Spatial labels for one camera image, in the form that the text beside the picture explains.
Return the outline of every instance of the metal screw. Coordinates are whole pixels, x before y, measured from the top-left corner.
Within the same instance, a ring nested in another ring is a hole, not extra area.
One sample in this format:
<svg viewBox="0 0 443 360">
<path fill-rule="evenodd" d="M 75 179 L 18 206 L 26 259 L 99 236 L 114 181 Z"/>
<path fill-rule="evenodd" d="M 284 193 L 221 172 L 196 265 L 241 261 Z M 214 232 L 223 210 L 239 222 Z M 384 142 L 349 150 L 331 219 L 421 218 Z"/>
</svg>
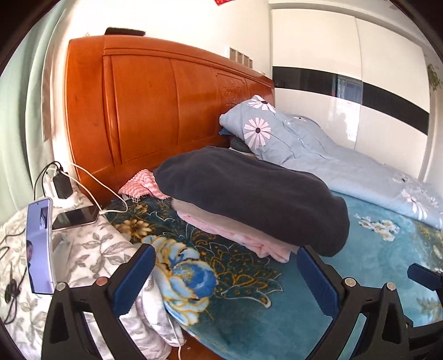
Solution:
<svg viewBox="0 0 443 360">
<path fill-rule="evenodd" d="M 95 283 L 96 283 L 98 286 L 106 285 L 106 284 L 108 283 L 108 278 L 105 277 L 105 276 L 102 276 L 101 278 L 98 278 L 98 279 L 95 281 Z"/>
<path fill-rule="evenodd" d="M 66 288 L 66 284 L 64 282 L 59 282 L 55 287 L 58 291 L 62 291 Z"/>
<path fill-rule="evenodd" d="M 354 287 L 357 285 L 357 282 L 352 278 L 346 278 L 345 284 L 348 285 L 349 287 Z"/>
<path fill-rule="evenodd" d="M 391 291 L 394 291 L 397 288 L 393 282 L 388 282 L 386 287 Z"/>
</svg>

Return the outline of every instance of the wooden floor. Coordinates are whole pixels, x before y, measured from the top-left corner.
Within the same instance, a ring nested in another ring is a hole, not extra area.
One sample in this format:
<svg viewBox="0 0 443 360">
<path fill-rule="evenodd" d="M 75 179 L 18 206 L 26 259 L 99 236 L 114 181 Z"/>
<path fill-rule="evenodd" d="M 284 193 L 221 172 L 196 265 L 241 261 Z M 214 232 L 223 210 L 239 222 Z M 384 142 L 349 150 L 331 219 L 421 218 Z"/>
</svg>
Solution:
<svg viewBox="0 0 443 360">
<path fill-rule="evenodd" d="M 186 343 L 182 346 L 182 360 L 223 360 L 208 348 L 204 347 L 192 336 L 183 331 Z M 179 360 L 178 348 L 173 348 L 169 360 Z"/>
</svg>

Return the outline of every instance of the white charging cable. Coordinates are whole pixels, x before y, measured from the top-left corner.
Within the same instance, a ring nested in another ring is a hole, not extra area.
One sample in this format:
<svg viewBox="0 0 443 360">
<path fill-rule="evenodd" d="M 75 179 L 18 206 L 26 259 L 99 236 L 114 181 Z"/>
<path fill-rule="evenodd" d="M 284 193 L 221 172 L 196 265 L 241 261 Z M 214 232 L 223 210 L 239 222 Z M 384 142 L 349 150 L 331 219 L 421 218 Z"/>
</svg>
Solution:
<svg viewBox="0 0 443 360">
<path fill-rule="evenodd" d="M 104 188 L 107 188 L 110 192 L 112 192 L 116 197 L 118 197 L 123 204 L 126 207 L 126 210 L 122 211 L 122 210 L 102 210 L 102 208 L 98 205 L 97 200 L 95 199 L 95 197 L 91 194 L 91 192 L 84 186 L 82 185 L 78 180 L 75 180 L 73 177 L 69 176 L 68 174 L 66 174 L 65 172 L 62 172 L 63 174 L 65 174 L 66 176 L 68 176 L 70 179 L 74 180 L 77 184 L 80 184 L 87 192 L 89 195 L 91 195 L 91 197 L 94 199 L 95 203 L 97 204 L 98 208 L 100 209 L 99 214 L 103 215 L 106 214 L 108 212 L 119 212 L 119 213 L 125 213 L 129 210 L 128 208 L 128 204 L 126 203 L 126 201 L 123 200 L 123 198 L 121 196 L 119 196 L 115 191 L 113 191 L 112 189 L 110 189 L 109 187 L 107 187 L 105 184 L 103 184 L 99 179 L 97 179 L 94 175 L 92 175 L 88 170 L 86 170 L 85 168 L 82 168 L 80 165 L 71 163 L 70 161 L 64 161 L 67 164 L 71 164 L 72 166 L 75 166 L 76 168 L 79 168 L 81 170 L 83 170 L 84 172 L 86 172 L 90 177 L 92 177 L 96 182 L 98 182 L 101 186 L 103 186 Z"/>
<path fill-rule="evenodd" d="M 177 340 L 177 343 L 179 344 L 179 352 L 178 352 L 179 360 L 182 360 L 182 345 L 180 344 L 179 337 L 177 336 L 177 332 L 175 331 L 175 327 L 172 324 L 172 321 L 171 321 L 171 319 L 169 317 L 169 314 L 166 314 L 166 316 L 167 316 L 167 319 L 169 320 L 169 324 L 172 327 L 172 331 L 174 332 L 175 339 Z"/>
</svg>

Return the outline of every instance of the blue floral blanket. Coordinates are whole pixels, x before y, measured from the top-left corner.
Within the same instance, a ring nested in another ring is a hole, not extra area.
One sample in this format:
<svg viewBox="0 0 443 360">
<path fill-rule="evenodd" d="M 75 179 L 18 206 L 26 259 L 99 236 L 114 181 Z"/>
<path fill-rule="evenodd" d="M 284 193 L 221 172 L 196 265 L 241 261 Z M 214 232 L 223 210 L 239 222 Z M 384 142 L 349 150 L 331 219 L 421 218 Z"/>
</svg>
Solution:
<svg viewBox="0 0 443 360">
<path fill-rule="evenodd" d="M 364 286 L 394 282 L 415 326 L 441 320 L 437 296 L 409 280 L 407 269 L 414 262 L 443 268 L 442 233 L 341 196 L 351 222 L 349 238 L 342 251 L 323 260 Z M 128 205 L 129 212 L 108 214 L 108 220 L 129 234 L 134 246 L 144 242 L 155 247 L 154 276 L 165 306 L 190 334 L 229 360 L 305 359 L 330 318 L 320 311 L 294 256 L 286 264 L 258 258 L 182 221 L 170 200 L 146 197 Z M 349 359 L 363 324 L 359 319 L 343 359 Z"/>
</svg>

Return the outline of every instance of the red decoration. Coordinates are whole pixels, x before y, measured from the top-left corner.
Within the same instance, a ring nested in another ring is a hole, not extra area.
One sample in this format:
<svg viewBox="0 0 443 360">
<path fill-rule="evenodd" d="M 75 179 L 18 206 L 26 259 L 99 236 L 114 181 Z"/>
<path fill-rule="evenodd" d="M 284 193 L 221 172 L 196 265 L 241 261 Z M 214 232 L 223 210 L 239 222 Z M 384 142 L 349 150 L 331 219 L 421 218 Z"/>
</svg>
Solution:
<svg viewBox="0 0 443 360">
<path fill-rule="evenodd" d="M 215 0 L 215 3 L 216 3 L 218 6 L 220 6 L 220 5 L 223 5 L 224 3 L 228 3 L 228 2 L 230 2 L 230 1 L 232 1 L 232 0 Z"/>
</svg>

